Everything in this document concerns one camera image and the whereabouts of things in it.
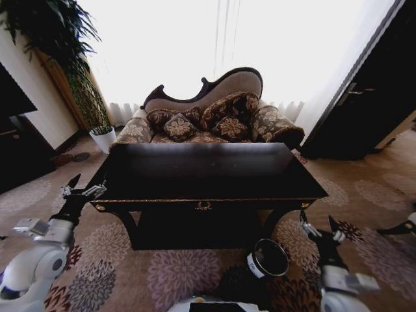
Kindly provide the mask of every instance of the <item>white curtain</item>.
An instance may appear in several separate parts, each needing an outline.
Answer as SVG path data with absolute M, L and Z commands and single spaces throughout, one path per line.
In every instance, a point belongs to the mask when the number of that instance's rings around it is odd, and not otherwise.
M 393 0 L 79 2 L 102 39 L 91 42 L 92 70 L 123 124 L 160 84 L 169 96 L 191 98 L 202 77 L 240 66 L 259 70 L 262 98 L 295 120 L 350 57 L 357 34 L 374 32 L 359 28 L 363 17 Z

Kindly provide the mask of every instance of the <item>door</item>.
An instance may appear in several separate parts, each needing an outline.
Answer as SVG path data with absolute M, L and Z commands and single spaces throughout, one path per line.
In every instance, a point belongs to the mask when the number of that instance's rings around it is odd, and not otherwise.
M 406 1 L 314 128 L 303 155 L 362 158 L 416 109 L 415 13 L 415 1 Z

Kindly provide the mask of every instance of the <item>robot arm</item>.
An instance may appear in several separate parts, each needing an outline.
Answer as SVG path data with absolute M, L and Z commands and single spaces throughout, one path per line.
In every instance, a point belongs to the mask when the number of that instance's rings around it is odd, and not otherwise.
M 80 178 L 74 177 L 62 188 L 66 202 L 49 222 L 22 219 L 14 227 L 38 244 L 19 253 L 6 267 L 0 284 L 0 312 L 41 312 L 53 281 L 66 266 L 66 256 L 73 244 L 73 230 L 84 205 L 102 195 L 104 183 L 88 190 L 73 189 Z
M 318 247 L 321 269 L 322 312 L 370 312 L 357 295 L 361 291 L 380 289 L 377 281 L 364 274 L 350 274 L 338 254 L 337 247 L 345 239 L 338 223 L 329 216 L 332 232 L 316 229 L 308 223 L 305 211 L 300 213 L 300 223 L 309 237 Z

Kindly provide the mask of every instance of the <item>sofa backrest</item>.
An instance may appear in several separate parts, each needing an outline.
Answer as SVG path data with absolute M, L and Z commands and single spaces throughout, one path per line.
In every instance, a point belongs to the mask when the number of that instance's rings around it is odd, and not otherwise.
M 202 78 L 202 88 L 192 99 L 180 100 L 167 96 L 161 84 L 145 100 L 141 107 L 146 112 L 154 109 L 172 109 L 184 111 L 198 106 L 203 112 L 209 105 L 235 92 L 253 92 L 259 98 L 263 91 L 263 80 L 260 73 L 253 68 L 236 68 L 224 74 L 217 81 L 210 83 Z

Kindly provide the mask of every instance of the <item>floral upholstery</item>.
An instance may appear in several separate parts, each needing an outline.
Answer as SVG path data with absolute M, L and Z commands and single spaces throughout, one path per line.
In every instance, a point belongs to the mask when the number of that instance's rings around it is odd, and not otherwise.
M 195 106 L 191 109 L 179 112 L 178 110 L 170 109 L 155 109 L 148 113 L 147 119 L 152 126 L 152 129 L 156 132 L 163 132 L 163 127 L 176 114 L 181 113 L 185 116 L 193 125 L 200 127 L 200 109 Z
M 112 145 L 149 143 L 152 136 L 153 131 L 148 121 L 141 117 L 133 117 L 126 123 Z
M 197 131 L 194 125 L 181 113 L 176 114 L 166 122 L 163 129 L 168 137 L 175 142 L 183 142 L 192 137 Z
M 248 136 L 247 126 L 232 116 L 222 118 L 212 132 L 230 142 L 241 142 Z
M 236 92 L 230 94 L 209 106 L 202 114 L 203 130 L 212 129 L 222 118 L 234 116 L 247 126 L 250 118 L 259 104 L 257 94 L 251 92 Z
M 301 143 L 304 130 L 295 126 L 274 106 L 258 109 L 251 120 L 253 142 L 283 142 L 289 149 Z
M 175 141 L 168 138 L 164 133 L 157 133 L 151 140 L 151 143 L 175 143 Z M 229 143 L 229 141 L 219 138 L 218 136 L 214 136 L 212 133 L 207 131 L 198 131 L 194 136 L 183 141 L 183 143 Z
M 229 143 L 229 141 L 224 140 L 223 138 L 214 136 L 211 132 L 207 132 L 207 131 L 199 131 L 195 133 L 195 135 L 192 138 L 188 138 L 184 142 L 186 143 Z

